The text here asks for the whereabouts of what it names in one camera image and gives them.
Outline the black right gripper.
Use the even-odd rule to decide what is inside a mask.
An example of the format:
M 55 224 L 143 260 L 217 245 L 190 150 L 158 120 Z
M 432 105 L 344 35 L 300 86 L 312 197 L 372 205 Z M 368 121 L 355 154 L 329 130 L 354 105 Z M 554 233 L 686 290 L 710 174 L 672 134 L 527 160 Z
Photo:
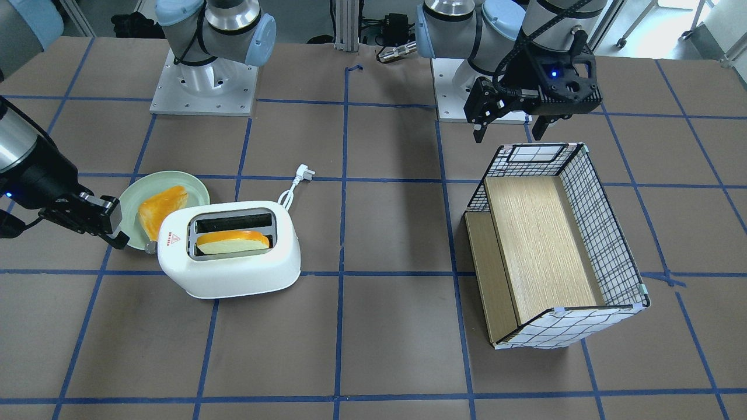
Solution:
M 86 191 L 64 194 L 41 209 L 40 217 L 80 234 L 100 236 L 117 250 L 124 249 L 130 239 L 120 229 L 122 208 L 113 196 L 97 197 Z

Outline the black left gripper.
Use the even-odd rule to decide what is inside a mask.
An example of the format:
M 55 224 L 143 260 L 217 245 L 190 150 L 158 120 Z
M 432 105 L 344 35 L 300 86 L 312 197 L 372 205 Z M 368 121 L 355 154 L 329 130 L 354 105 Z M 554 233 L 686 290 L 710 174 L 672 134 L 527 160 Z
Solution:
M 596 78 L 595 56 L 584 29 L 571 32 L 567 51 L 550 51 L 519 32 L 515 55 L 496 77 L 478 77 L 464 104 L 465 119 L 482 143 L 486 125 L 513 111 L 536 116 L 531 130 L 541 141 L 551 122 L 597 109 L 603 96 Z

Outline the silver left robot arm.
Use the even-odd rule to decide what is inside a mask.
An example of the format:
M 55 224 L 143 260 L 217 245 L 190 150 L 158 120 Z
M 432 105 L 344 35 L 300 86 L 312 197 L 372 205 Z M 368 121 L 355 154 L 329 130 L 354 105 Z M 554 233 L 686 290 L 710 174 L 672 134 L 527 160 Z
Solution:
M 463 112 L 482 142 L 512 112 L 536 117 L 540 140 L 558 120 L 603 101 L 587 28 L 604 1 L 424 1 L 416 42 L 425 58 L 463 59 L 475 72 Z

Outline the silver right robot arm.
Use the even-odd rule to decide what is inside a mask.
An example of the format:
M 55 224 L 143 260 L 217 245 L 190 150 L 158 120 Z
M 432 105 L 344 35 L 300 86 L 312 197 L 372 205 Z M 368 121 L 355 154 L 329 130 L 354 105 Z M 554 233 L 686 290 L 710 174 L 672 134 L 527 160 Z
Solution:
M 7 80 L 61 37 L 64 22 L 50 1 L 3 1 L 2 80 Z M 7 98 L 1 104 L 1 190 L 22 208 L 79 234 L 123 249 L 119 199 L 97 197 L 78 182 L 78 169 L 41 128 Z

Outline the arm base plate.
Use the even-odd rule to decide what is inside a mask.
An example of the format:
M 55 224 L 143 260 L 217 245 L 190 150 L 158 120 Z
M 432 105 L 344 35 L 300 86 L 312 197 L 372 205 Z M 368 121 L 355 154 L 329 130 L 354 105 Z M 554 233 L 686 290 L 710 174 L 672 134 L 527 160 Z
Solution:
M 149 111 L 184 116 L 250 117 L 259 68 L 217 58 L 205 66 L 174 64 L 168 51 Z
M 435 58 L 431 60 L 433 88 L 437 100 L 438 120 L 465 123 L 464 105 L 470 88 L 480 75 L 466 59 Z

